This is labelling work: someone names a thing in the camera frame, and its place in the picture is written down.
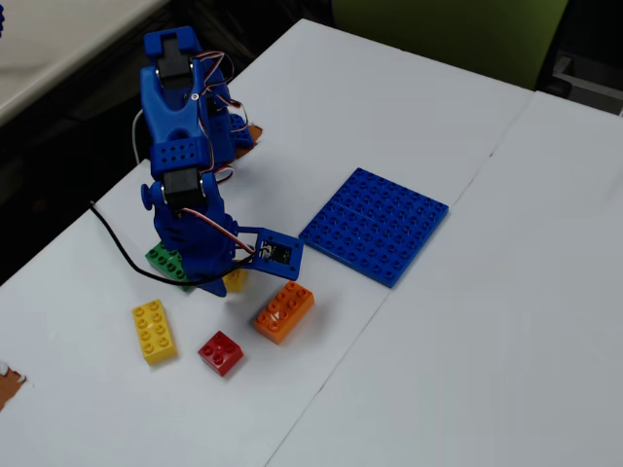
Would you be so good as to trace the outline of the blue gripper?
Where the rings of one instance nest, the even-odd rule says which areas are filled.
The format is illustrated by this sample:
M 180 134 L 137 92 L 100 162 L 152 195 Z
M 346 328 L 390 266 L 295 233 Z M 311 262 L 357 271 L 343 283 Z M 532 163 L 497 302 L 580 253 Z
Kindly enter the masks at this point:
M 191 262 L 187 278 L 195 288 L 216 297 L 228 294 L 220 272 L 201 268 L 224 268 L 234 258 L 235 242 L 205 220 L 186 211 L 174 214 L 164 206 L 155 208 L 155 228 L 164 247 L 177 251 L 182 260 Z

